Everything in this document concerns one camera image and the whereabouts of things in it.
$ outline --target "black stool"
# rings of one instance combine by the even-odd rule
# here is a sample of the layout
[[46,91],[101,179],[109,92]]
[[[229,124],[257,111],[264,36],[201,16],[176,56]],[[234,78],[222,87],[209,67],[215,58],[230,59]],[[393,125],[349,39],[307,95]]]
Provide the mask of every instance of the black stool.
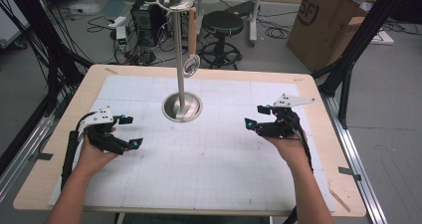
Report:
[[226,37],[242,32],[242,19],[230,12],[216,11],[204,16],[202,27],[209,33],[207,36],[212,34],[218,39],[218,42],[210,43],[202,48],[199,52],[202,60],[210,64],[210,69],[232,65],[237,71],[236,62],[242,60],[242,55],[235,46],[226,43]]

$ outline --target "round metal base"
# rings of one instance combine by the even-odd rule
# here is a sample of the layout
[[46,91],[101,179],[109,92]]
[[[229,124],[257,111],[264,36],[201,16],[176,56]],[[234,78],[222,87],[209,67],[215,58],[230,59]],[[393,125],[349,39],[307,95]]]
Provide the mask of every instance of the round metal base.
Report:
[[164,115],[176,122],[188,122],[196,119],[202,112],[202,102],[194,94],[185,93],[185,106],[180,109],[179,93],[168,96],[162,104]]

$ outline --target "human arm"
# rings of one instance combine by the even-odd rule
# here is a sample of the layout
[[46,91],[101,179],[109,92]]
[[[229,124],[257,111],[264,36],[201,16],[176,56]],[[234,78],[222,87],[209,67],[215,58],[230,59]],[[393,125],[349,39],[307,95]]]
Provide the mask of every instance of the human arm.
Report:
[[298,222],[300,224],[334,223],[317,181],[308,164],[304,146],[294,134],[288,138],[266,137],[288,164],[295,183]]
[[91,178],[116,157],[115,153],[100,151],[85,136],[78,164],[66,181],[46,223],[81,223],[85,194]]

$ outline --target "power strip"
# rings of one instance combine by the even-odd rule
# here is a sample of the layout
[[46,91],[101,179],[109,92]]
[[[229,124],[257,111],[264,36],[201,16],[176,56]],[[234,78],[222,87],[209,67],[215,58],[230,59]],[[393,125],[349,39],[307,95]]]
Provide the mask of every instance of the power strip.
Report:
[[116,28],[120,26],[120,24],[122,24],[124,21],[126,21],[126,17],[117,17],[116,19],[114,19],[114,23],[110,23],[108,24],[108,26],[110,28]]

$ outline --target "white paper sheet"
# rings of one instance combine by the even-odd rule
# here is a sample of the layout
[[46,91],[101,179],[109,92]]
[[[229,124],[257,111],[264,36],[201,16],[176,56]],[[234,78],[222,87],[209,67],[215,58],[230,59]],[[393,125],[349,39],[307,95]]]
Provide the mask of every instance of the white paper sheet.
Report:
[[[164,99],[177,92],[165,78],[110,76],[91,111],[109,106],[114,115],[133,116],[118,125],[123,140],[143,137],[92,180],[85,204],[216,210],[285,210],[296,205],[293,179],[277,150],[245,129],[244,118],[274,121],[257,113],[282,94],[298,96],[295,85],[243,81],[185,80],[185,91],[200,97],[202,114],[186,123],[162,113]],[[294,108],[307,132],[315,176],[328,209],[334,211],[304,109]],[[49,202],[59,194],[60,180]]]

